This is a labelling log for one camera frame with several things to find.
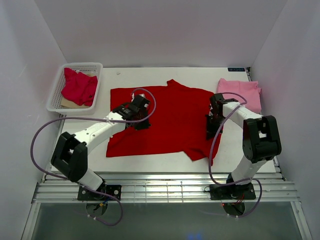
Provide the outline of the red t shirt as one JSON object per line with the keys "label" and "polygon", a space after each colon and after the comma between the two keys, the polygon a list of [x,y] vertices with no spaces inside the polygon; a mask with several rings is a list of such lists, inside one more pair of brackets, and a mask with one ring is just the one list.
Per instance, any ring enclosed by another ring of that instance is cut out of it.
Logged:
{"label": "red t shirt", "polygon": [[148,129],[130,127],[114,135],[106,157],[184,152],[192,161],[213,159],[221,137],[206,140],[206,115],[213,92],[187,87],[171,79],[166,86],[147,86],[145,96],[154,111]]}

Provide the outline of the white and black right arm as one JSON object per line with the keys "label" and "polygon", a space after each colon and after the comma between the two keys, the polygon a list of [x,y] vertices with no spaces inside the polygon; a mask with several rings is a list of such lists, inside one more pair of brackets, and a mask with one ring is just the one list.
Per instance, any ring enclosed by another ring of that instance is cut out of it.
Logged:
{"label": "white and black right arm", "polygon": [[243,157],[226,183],[213,182],[208,193],[211,200],[254,200],[253,178],[258,170],[278,156],[282,145],[277,120],[272,115],[263,116],[246,108],[247,100],[225,99],[223,93],[210,98],[210,111],[206,115],[206,139],[216,141],[227,120],[242,129]]}

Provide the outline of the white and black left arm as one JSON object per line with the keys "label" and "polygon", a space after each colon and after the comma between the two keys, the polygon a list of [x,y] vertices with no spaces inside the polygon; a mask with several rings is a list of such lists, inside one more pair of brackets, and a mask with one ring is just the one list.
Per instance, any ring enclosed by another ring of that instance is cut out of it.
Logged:
{"label": "white and black left arm", "polygon": [[106,195],[106,182],[88,167],[88,155],[113,135],[128,127],[146,129],[150,126],[148,106],[144,94],[133,97],[129,103],[114,108],[105,118],[76,133],[62,133],[55,146],[51,164],[68,180],[88,187],[88,193],[100,200]]}

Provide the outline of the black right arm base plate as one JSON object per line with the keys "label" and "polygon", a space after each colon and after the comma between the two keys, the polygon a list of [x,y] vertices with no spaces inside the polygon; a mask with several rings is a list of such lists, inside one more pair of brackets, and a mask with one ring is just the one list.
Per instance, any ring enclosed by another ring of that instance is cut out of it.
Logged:
{"label": "black right arm base plate", "polygon": [[219,186],[210,184],[208,193],[211,200],[255,200],[256,194],[252,183],[245,185]]}

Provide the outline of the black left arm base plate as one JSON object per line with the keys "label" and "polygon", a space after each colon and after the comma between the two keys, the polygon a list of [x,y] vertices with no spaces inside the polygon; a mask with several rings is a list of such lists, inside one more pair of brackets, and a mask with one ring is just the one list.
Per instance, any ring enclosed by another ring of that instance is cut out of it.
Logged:
{"label": "black left arm base plate", "polygon": [[[104,194],[111,195],[117,198],[118,200],[120,200],[122,186],[112,185],[112,184],[103,184],[97,189],[97,191]],[[77,194],[78,201],[105,201],[107,199],[109,199],[109,197],[89,191],[83,186],[80,186],[78,189],[78,194]]]}

